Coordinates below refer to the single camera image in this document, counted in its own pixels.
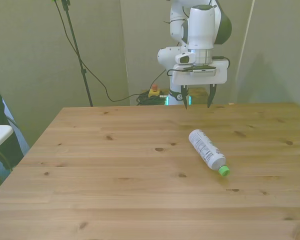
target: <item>wood knot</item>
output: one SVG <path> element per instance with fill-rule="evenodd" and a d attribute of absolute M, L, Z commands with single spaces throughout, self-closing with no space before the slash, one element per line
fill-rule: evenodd
<path fill-rule="evenodd" d="M 80 223 L 79 229 L 82 230 L 82 229 L 84 229 L 86 226 L 88 226 L 88 222 L 84 221 L 84 222 Z"/>
<path fill-rule="evenodd" d="M 282 120 L 281 118 L 277 118 L 276 120 L 278 121 L 278 123 L 281 123 L 281 124 L 286 123 L 286 122 L 285 122 L 284 120 Z"/>
<path fill-rule="evenodd" d="M 66 166 L 66 164 L 60 163 L 60 164 L 58 164 L 56 167 L 57 167 L 57 168 L 64 168 L 65 166 Z"/>
<path fill-rule="evenodd" d="M 234 133 L 237 135 L 237 136 L 239 136 L 239 137 L 241 137 L 241 138 L 246 138 L 247 137 L 247 135 L 245 135 L 243 132 L 241 132 L 241 131 L 234 131 Z"/>
<path fill-rule="evenodd" d="M 111 136 L 106 136 L 105 138 L 106 138 L 107 140 L 109 140 L 109 141 L 113 141 L 113 140 L 114 140 Z"/>
<path fill-rule="evenodd" d="M 129 181 L 131 178 L 129 177 L 119 177 L 118 180 L 120 181 Z"/>
<path fill-rule="evenodd" d="M 185 175 L 184 173 L 179 173 L 179 174 L 178 174 L 178 177 L 179 177 L 179 178 L 187 178 L 187 175 Z"/>

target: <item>black cable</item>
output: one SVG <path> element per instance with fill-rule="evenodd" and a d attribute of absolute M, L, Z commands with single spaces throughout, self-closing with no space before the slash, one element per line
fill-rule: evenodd
<path fill-rule="evenodd" d="M 227 58 L 227 57 L 223 57 L 224 59 L 227 59 L 228 60 L 228 62 L 229 62 L 229 66 L 228 66 L 228 68 L 227 69 L 229 69 L 230 68 L 230 66 L 231 66 L 231 61 L 230 61 L 230 59 L 229 58 Z"/>
<path fill-rule="evenodd" d="M 186 15 L 189 18 L 189 16 L 185 12 L 185 7 L 184 6 L 182 7 L 182 11 L 183 11 L 184 15 Z"/>
<path fill-rule="evenodd" d="M 217 84 L 215 84 L 215 85 L 210 84 L 210 94 L 208 97 L 208 108 L 210 108 L 210 106 L 216 96 L 216 92 L 217 92 Z"/>
<path fill-rule="evenodd" d="M 178 69 L 169 69 L 168 72 L 166 73 L 169 77 L 172 75 L 169 75 L 170 72 L 182 72 L 182 73 L 190 73 L 192 72 L 191 70 L 178 70 Z"/>
<path fill-rule="evenodd" d="M 163 22 L 166 24 L 171 24 L 172 22 L 175 22 L 175 21 L 185 21 L 185 20 L 187 20 L 187 19 L 176 19 L 176 20 L 171 20 L 170 22 L 168 22 L 168 21 L 163 21 Z"/>
<path fill-rule="evenodd" d="M 227 68 L 227 69 L 229 69 L 229 68 L 230 68 L 230 66 L 231 66 L 231 61 L 230 61 L 230 59 L 229 59 L 229 58 L 227 58 L 227 57 L 225 57 L 225 56 L 213 56 L 213 57 L 212 57 L 212 60 L 223 60 L 223 59 L 227 59 L 227 60 L 228 60 L 228 62 L 229 62 L 229 66 L 228 66 L 228 68 Z"/>
<path fill-rule="evenodd" d="M 63 19 L 62 15 L 61 15 L 59 6 L 58 6 L 58 4 L 57 4 L 57 1 L 54 0 L 54 3 L 55 3 L 56 8 L 57 8 L 57 10 L 58 10 L 58 13 L 59 13 L 59 16 L 60 16 L 60 19 L 61 19 L 61 22 L 62 22 L 62 26 L 63 26 L 63 30 L 64 30 L 64 33 L 65 33 L 65 36 L 66 36 L 68 42 L 70 43 L 70 45 L 71 45 L 73 51 L 75 52 L 75 54 L 78 55 L 78 53 L 77 53 L 77 51 L 76 51 L 74 45 L 72 44 L 72 42 L 70 41 L 70 38 L 69 38 L 69 36 L 68 36 L 67 30 L 66 30 L 66 26 L 65 26 L 65 22 L 64 22 L 64 19 Z M 123 98 L 123 99 L 120 99 L 120 100 L 112 100 L 112 99 L 110 98 L 110 96 L 109 96 L 108 89 L 107 89 L 107 87 L 104 85 L 104 83 L 103 83 L 103 82 L 102 82 L 102 81 L 101 81 L 101 80 L 100 80 L 100 79 L 99 79 L 99 78 L 98 78 L 98 77 L 97 77 L 97 76 L 96 76 L 96 75 L 95 75 L 95 74 L 87 67 L 87 65 L 86 65 L 82 60 L 81 60 L 81 62 L 82 62 L 82 65 L 88 70 L 88 72 L 89 72 L 90 74 L 92 74 L 92 76 L 94 76 L 94 77 L 98 80 L 98 82 L 104 87 L 106 96 L 107 96 L 107 98 L 108 98 L 111 102 L 113 102 L 113 103 L 115 103 L 115 102 L 121 102 L 121 101 L 126 100 L 126 99 L 129 99 L 129 98 L 131 98 L 131 97 L 133 97 L 133 96 L 138 96 L 138 95 L 140 95 L 140 94 L 132 94 L 132 95 L 130 95 L 130 96 L 128 96 L 128 97 L 125 97 L 125 98 Z"/>

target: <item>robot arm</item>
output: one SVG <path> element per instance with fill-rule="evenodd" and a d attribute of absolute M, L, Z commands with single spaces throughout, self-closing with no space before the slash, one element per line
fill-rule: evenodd
<path fill-rule="evenodd" d="M 188 17 L 185 11 L 189 8 Z M 183 100 L 187 107 L 189 85 L 216 86 L 227 81 L 230 63 L 213 57 L 212 50 L 215 44 L 225 43 L 231 32 L 231 22 L 218 0 L 172 1 L 170 35 L 182 46 L 162 49 L 158 55 L 158 61 L 166 67 L 170 76 L 170 95 L 180 93 L 177 100 Z M 180 104 L 173 99 L 169 102 Z"/>

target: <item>power cord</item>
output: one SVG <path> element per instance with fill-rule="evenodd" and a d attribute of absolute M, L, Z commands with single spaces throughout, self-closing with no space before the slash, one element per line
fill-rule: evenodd
<path fill-rule="evenodd" d="M 76 51 L 76 49 L 75 49 L 75 47 L 74 47 L 74 45 L 72 44 L 72 42 L 70 41 L 70 38 L 69 38 L 69 36 L 68 36 L 68 33 L 67 33 L 67 30 L 66 30 L 66 26 L 65 26 L 65 22 L 64 22 L 64 19 L 63 19 L 63 17 L 62 17 L 62 14 L 61 14 L 61 12 L 60 12 L 60 9 L 59 9 L 59 6 L 58 6 L 58 4 L 57 4 L 57 0 L 53 0 L 54 1 L 54 3 L 55 3 L 55 6 L 56 6 L 56 8 L 57 8 L 57 10 L 58 10 L 58 13 L 59 13 L 59 16 L 60 16 L 60 19 L 61 19 L 61 22 L 62 22 L 62 26 L 63 26 L 63 30 L 64 30 L 64 33 L 65 33 L 65 36 L 66 36 L 66 38 L 67 38 L 67 40 L 68 40 L 68 42 L 70 43 L 70 45 L 71 45 L 71 47 L 72 47 L 72 49 L 73 49 L 73 51 L 75 52 L 75 54 L 76 55 L 78 55 L 78 53 L 77 53 L 77 51 Z M 81 60 L 81 62 L 82 62 L 82 65 L 88 70 L 88 72 L 95 78 L 95 79 L 97 79 L 98 80 L 98 82 L 104 87 L 104 90 L 105 90 L 105 93 L 106 93 L 106 96 L 107 96 L 107 98 L 111 101 L 111 102 L 113 102 L 113 103 L 116 103 L 116 102 L 121 102 L 121 101 L 124 101 L 124 100 L 126 100 L 126 99 L 129 99 L 129 98 L 131 98 L 131 97 L 134 97 L 134 96 L 140 96 L 140 95 L 142 95 L 143 93 L 137 93 L 137 94 L 132 94 L 132 95 L 130 95 L 130 96 L 127 96 L 127 97 L 125 97 L 125 98 L 123 98 L 123 99 L 120 99 L 120 100 L 112 100 L 111 99 L 111 97 L 109 96 L 109 93 L 108 93 L 108 89 L 107 89 L 107 87 L 106 87 L 106 85 L 87 67 L 87 65 Z M 158 78 L 160 78 L 161 77 L 161 75 L 162 74 L 164 74 L 164 72 L 165 72 L 166 70 L 164 70 L 154 81 L 153 81 L 153 83 L 151 84 L 151 86 L 150 86 L 150 89 L 151 89 L 151 87 L 152 87 L 152 85 L 155 83 L 155 81 L 156 80 L 158 80 Z"/>
<path fill-rule="evenodd" d="M 189 16 L 188 16 L 188 15 L 186 14 L 186 12 L 185 12 L 185 7 L 184 7 L 184 6 L 182 7 L 182 11 L 183 11 L 184 15 L 186 15 L 187 18 L 189 18 Z"/>
<path fill-rule="evenodd" d="M 223 59 L 227 59 L 227 60 L 228 60 L 228 62 L 229 62 L 229 66 L 228 66 L 228 68 L 227 68 L 227 69 L 229 69 L 229 68 L 230 68 L 230 66 L 231 66 L 231 61 L 230 61 L 230 59 L 229 59 L 229 58 L 227 58 L 227 57 L 225 57 L 225 56 L 213 56 L 213 57 L 212 57 L 212 60 L 223 60 Z"/>
<path fill-rule="evenodd" d="M 172 75 L 169 74 L 170 72 L 190 73 L 190 72 L 192 72 L 192 70 L 169 69 L 168 72 L 166 73 L 169 77 L 172 76 Z"/>

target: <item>green bottle cap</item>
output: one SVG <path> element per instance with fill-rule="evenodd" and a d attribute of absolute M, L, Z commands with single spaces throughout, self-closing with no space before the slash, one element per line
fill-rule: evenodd
<path fill-rule="evenodd" d="M 226 177 L 230 174 L 230 169 L 227 166 L 223 166 L 219 169 L 219 173 L 223 176 Z"/>

